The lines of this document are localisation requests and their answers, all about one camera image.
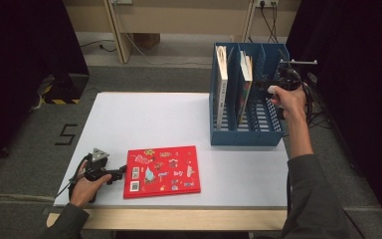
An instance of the gray sleeve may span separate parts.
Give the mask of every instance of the gray sleeve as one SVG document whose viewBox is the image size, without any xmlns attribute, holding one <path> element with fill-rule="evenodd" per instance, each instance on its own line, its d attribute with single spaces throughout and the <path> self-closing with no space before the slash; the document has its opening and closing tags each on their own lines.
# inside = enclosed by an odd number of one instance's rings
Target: gray sleeve
<svg viewBox="0 0 382 239">
<path fill-rule="evenodd" d="M 46 229 L 39 238 L 77 239 L 88 218 L 88 213 L 80 207 L 69 203 L 55 221 L 54 225 Z"/>
<path fill-rule="evenodd" d="M 313 154 L 291 159 L 291 211 L 281 238 L 349 238 L 340 202 Z"/>
</svg>

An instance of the book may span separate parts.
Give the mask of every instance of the book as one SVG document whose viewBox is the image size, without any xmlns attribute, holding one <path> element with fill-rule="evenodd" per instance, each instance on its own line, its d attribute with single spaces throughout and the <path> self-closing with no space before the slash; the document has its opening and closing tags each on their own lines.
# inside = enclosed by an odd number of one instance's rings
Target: book
<svg viewBox="0 0 382 239">
<path fill-rule="evenodd" d="M 123 198 L 201 192 L 194 145 L 129 150 Z"/>
<path fill-rule="evenodd" d="M 218 86 L 216 94 L 216 129 L 222 127 L 222 118 L 225 111 L 226 90 L 228 88 L 228 60 L 226 46 L 216 46 L 216 57 L 218 63 Z"/>
<path fill-rule="evenodd" d="M 251 85 L 253 84 L 253 59 L 247 56 L 244 51 L 240 52 L 240 66 L 242 72 L 242 77 L 240 78 L 242 87 L 237 97 L 237 125 L 243 121 L 248 96 L 250 95 Z"/>
</svg>

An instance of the hand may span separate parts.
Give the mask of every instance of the hand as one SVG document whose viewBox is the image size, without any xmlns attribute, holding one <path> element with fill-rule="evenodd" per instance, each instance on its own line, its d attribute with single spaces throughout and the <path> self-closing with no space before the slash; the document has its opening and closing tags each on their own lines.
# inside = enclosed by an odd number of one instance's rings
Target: hand
<svg viewBox="0 0 382 239">
<path fill-rule="evenodd" d="M 275 87 L 275 95 L 272 103 L 276 106 L 284 108 L 284 118 L 286 120 L 305 120 L 305 103 L 306 97 L 299 87 L 295 91 L 288 92 L 280 87 Z"/>
<path fill-rule="evenodd" d="M 79 174 L 84 172 L 87 161 L 85 160 L 80 167 Z M 80 178 L 74 187 L 73 194 L 71 195 L 71 203 L 84 208 L 86 204 L 93 199 L 100 187 L 108 182 L 111 178 L 110 174 L 102 176 L 96 181 L 88 181 L 85 177 Z"/>
</svg>

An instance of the red board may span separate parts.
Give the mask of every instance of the red board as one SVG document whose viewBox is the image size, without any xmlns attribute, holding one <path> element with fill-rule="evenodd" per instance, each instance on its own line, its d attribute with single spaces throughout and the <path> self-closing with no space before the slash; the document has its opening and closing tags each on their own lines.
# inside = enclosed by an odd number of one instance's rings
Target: red board
<svg viewBox="0 0 382 239">
<path fill-rule="evenodd" d="M 128 152 L 123 198 L 201 192 L 195 146 Z"/>
</svg>

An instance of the person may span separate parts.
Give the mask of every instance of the person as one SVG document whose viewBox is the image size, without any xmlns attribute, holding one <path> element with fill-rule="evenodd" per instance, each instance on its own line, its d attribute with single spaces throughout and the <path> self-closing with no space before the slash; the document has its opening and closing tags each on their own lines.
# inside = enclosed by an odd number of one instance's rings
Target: person
<svg viewBox="0 0 382 239">
<path fill-rule="evenodd" d="M 272 103 L 284 109 L 290 137 L 290 160 L 287 166 L 291 210 L 280 238 L 349 238 L 343 209 L 313 153 L 306 124 L 303 90 L 299 88 L 288 92 L 275 87 Z M 40 238 L 78 238 L 88 219 L 88 214 L 82 208 L 109 179 L 108 175 L 95 182 L 80 179 L 70 203 Z"/>
</svg>

